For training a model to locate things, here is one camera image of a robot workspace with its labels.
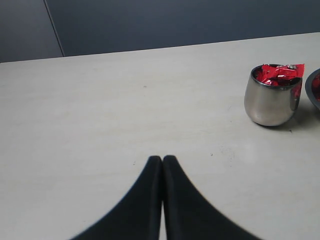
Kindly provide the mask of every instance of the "wall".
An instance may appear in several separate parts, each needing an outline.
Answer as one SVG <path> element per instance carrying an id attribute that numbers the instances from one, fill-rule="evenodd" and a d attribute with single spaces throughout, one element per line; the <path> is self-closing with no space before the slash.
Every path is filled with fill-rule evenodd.
<path id="1" fill-rule="evenodd" d="M 43 0 L 0 0 L 0 63 L 62 57 Z"/>
<path id="2" fill-rule="evenodd" d="M 320 31 L 318 0 L 46 1 L 66 56 Z"/>

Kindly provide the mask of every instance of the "wrapped candy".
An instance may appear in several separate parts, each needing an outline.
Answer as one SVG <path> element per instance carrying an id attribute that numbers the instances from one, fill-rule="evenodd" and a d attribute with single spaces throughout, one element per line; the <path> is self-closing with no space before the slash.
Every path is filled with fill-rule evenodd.
<path id="1" fill-rule="evenodd" d="M 256 79 L 270 86 L 290 86 L 296 78 L 302 78 L 305 72 L 304 64 L 296 65 L 268 65 L 264 64 L 257 72 Z"/>
<path id="2" fill-rule="evenodd" d="M 312 81 L 312 92 L 317 101 L 320 101 L 320 74 L 315 76 Z"/>

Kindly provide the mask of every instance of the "metal cup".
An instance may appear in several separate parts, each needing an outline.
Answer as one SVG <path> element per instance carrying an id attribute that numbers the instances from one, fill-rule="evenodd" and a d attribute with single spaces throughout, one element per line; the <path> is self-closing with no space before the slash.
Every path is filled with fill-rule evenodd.
<path id="1" fill-rule="evenodd" d="M 287 122 L 296 112 L 302 78 L 295 78 L 289 86 L 267 85 L 256 79 L 261 67 L 255 67 L 250 73 L 244 96 L 245 112 L 257 124 L 278 126 Z"/>

